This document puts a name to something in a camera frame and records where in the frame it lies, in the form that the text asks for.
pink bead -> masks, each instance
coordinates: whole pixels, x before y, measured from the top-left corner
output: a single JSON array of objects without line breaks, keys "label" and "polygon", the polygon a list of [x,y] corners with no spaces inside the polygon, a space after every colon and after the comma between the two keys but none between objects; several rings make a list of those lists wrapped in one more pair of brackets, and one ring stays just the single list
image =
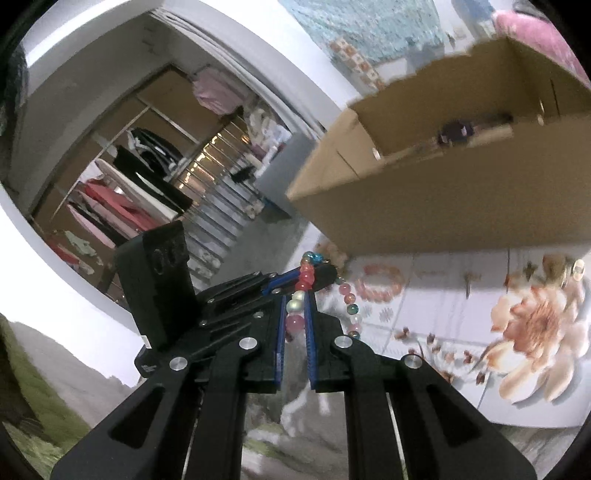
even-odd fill
[{"label": "pink bead", "polygon": [[347,333],[350,333],[350,332],[359,332],[359,333],[361,333],[361,330],[363,330],[363,327],[361,326],[361,324],[360,323],[354,323],[353,325],[351,325],[347,329]]},{"label": "pink bead", "polygon": [[343,283],[339,287],[339,293],[341,295],[347,295],[348,293],[351,293],[351,285],[349,285],[348,283]]},{"label": "pink bead", "polygon": [[306,328],[306,321],[302,315],[293,313],[285,318],[285,329],[287,333],[294,335]]},{"label": "pink bead", "polygon": [[300,282],[307,283],[308,285],[314,284],[314,272],[301,272]]},{"label": "pink bead", "polygon": [[307,283],[304,283],[304,282],[298,282],[298,283],[296,283],[295,284],[295,287],[296,287],[295,288],[296,290],[303,290],[303,291],[308,291],[308,290],[310,290],[312,288],[311,285],[309,285]]}]

hanging clothes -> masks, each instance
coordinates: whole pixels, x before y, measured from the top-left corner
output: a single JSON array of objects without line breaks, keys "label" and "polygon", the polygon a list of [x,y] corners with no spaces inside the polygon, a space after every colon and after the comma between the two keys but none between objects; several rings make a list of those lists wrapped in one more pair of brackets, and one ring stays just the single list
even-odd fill
[{"label": "hanging clothes", "polygon": [[159,178],[133,153],[123,147],[117,147],[117,156],[113,166],[138,187],[177,213],[186,212],[193,204],[191,198],[170,183],[166,183]]},{"label": "hanging clothes", "polygon": [[142,232],[159,226],[148,213],[131,203],[125,195],[115,193],[109,187],[96,180],[91,180],[85,184],[84,193],[97,202],[109,205],[121,215],[121,218],[130,221]]},{"label": "hanging clothes", "polygon": [[101,218],[93,216],[87,210],[74,202],[68,202],[68,210],[76,221],[97,240],[108,248],[123,245],[127,239]]},{"label": "hanging clothes", "polygon": [[217,115],[229,115],[242,106],[252,92],[230,73],[207,67],[197,74],[193,94],[201,106]]},{"label": "hanging clothes", "polygon": [[96,164],[105,175],[119,186],[136,206],[141,207],[151,218],[155,219],[154,221],[159,222],[159,225],[169,223],[177,216],[177,212],[156,200],[145,190],[139,188],[134,182],[103,159],[99,158]]},{"label": "hanging clothes", "polygon": [[91,199],[86,193],[78,192],[84,202],[91,208],[98,216],[100,216],[111,227],[123,235],[127,240],[139,234],[139,229],[135,229],[125,223],[117,214],[111,212],[107,207],[104,207],[95,199]]},{"label": "hanging clothes", "polygon": [[129,147],[138,152],[153,173],[167,177],[183,159],[183,155],[169,141],[145,128],[128,130]]}]

white cloth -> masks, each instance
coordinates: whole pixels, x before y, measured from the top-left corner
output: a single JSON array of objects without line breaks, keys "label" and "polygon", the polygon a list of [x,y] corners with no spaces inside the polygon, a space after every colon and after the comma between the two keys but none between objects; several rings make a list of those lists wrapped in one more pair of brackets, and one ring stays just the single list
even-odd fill
[{"label": "white cloth", "polygon": [[103,176],[103,173],[96,165],[96,162],[93,160],[91,161],[88,166],[84,169],[84,171],[78,177],[78,181],[82,183],[87,182],[88,180],[99,179]]}]

red garment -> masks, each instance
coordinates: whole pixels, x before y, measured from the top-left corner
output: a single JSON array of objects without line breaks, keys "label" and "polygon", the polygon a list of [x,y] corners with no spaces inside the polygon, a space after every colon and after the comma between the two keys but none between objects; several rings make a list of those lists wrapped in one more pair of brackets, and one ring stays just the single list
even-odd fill
[{"label": "red garment", "polygon": [[71,254],[68,250],[53,240],[48,240],[47,245],[49,245],[49,248],[51,248],[58,255],[58,257],[60,257],[64,262],[77,271],[78,267],[80,266],[80,258]]},{"label": "red garment", "polygon": [[122,218],[130,221],[143,232],[159,226],[143,208],[135,206],[125,195],[120,195],[96,180],[86,182],[84,193],[97,202],[110,206]]}]

blue gripper pad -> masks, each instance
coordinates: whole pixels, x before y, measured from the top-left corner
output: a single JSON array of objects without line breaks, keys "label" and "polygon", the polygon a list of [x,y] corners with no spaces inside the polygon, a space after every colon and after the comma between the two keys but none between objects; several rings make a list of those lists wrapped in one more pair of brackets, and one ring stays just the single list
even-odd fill
[{"label": "blue gripper pad", "polygon": [[312,308],[310,306],[310,295],[314,292],[307,291],[304,298],[304,320],[306,321],[306,349],[308,352],[308,378],[310,379],[310,388],[316,388],[318,379],[316,363],[316,342],[314,340],[314,326],[312,318]]},{"label": "blue gripper pad", "polygon": [[277,334],[277,358],[275,364],[275,383],[277,388],[281,387],[281,381],[283,380],[283,357],[285,355],[285,318],[287,317],[287,311],[285,306],[287,305],[287,295],[283,295],[281,300],[281,317],[279,319],[279,330]]}]

